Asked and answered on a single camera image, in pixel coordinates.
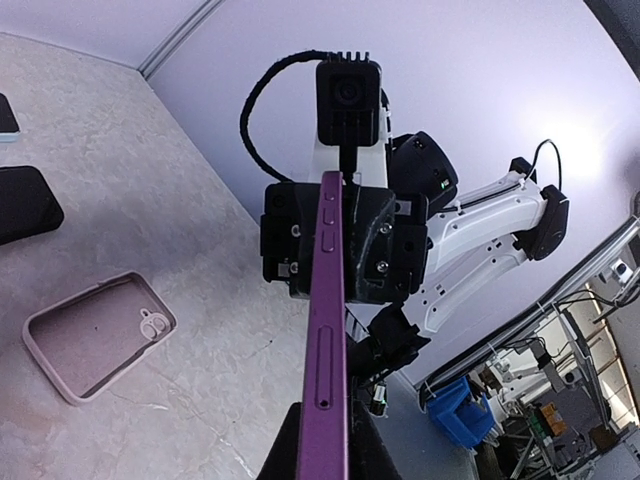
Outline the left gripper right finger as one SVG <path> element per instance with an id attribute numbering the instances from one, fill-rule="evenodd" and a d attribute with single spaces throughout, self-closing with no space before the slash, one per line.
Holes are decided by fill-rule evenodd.
<path id="1" fill-rule="evenodd" d="M 399 479 L 400 475 L 365 404 L 355 400 L 349 434 L 349 478 Z"/>

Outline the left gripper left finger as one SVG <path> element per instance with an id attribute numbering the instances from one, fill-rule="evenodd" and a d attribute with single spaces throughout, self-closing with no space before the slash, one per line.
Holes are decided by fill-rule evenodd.
<path id="1" fill-rule="evenodd" d="M 269 450 L 258 480 L 297 480 L 302 433 L 302 403 L 293 403 Z"/>

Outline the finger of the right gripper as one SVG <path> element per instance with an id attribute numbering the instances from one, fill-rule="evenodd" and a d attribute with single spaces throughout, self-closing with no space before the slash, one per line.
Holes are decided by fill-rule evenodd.
<path id="1" fill-rule="evenodd" d="M 345 299 L 388 303 L 394 299 L 390 272 L 395 194 L 355 184 L 343 193 Z"/>
<path id="2" fill-rule="evenodd" d="M 319 193 L 319 184 L 294 185 L 294 224 L 298 226 L 299 236 L 295 238 L 297 246 L 293 262 L 297 263 L 298 269 L 290 278 L 289 293 L 296 299 L 310 297 Z"/>

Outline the black phone brown edge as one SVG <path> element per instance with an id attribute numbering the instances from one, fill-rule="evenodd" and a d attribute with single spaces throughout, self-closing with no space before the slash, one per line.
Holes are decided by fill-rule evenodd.
<path id="1" fill-rule="evenodd" d="M 342 186 L 339 171 L 323 174 L 296 462 L 301 480 L 349 477 Z"/>

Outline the pink phone case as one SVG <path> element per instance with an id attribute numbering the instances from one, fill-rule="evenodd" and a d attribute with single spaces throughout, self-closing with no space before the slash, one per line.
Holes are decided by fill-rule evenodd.
<path id="1" fill-rule="evenodd" d="M 177 326 L 150 284 L 129 271 L 31 315 L 22 340 L 62 398 L 81 406 L 166 342 Z"/>

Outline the black phone case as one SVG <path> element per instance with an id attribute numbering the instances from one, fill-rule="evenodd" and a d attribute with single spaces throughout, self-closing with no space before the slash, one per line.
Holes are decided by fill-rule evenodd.
<path id="1" fill-rule="evenodd" d="M 64 211 L 33 166 L 1 168 L 1 244 L 58 229 Z"/>

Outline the light blue phone case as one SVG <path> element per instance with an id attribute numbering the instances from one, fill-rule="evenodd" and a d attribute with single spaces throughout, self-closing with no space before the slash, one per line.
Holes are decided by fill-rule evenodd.
<path id="1" fill-rule="evenodd" d="M 20 127 L 7 97 L 0 94 L 0 142 L 12 143 L 20 136 Z"/>

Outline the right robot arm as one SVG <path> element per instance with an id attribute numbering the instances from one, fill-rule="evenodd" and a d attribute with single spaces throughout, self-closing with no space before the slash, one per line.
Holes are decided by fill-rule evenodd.
<path id="1" fill-rule="evenodd" d="M 467 197 L 424 132 L 350 151 L 362 183 L 343 189 L 343 283 L 350 303 L 374 304 L 367 339 L 348 350 L 352 376 L 410 364 L 457 305 L 523 261 L 562 242 L 569 203 L 538 186 L 515 158 L 508 173 Z"/>

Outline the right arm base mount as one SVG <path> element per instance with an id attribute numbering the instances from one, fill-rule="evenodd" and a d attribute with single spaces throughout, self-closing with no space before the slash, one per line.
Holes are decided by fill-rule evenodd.
<path id="1" fill-rule="evenodd" d="M 392 303 L 380 310 L 367 327 L 368 336 L 347 348 L 347 371 L 361 382 L 383 379 L 411 364 L 431 342 L 420 335 L 403 311 L 404 304 Z"/>

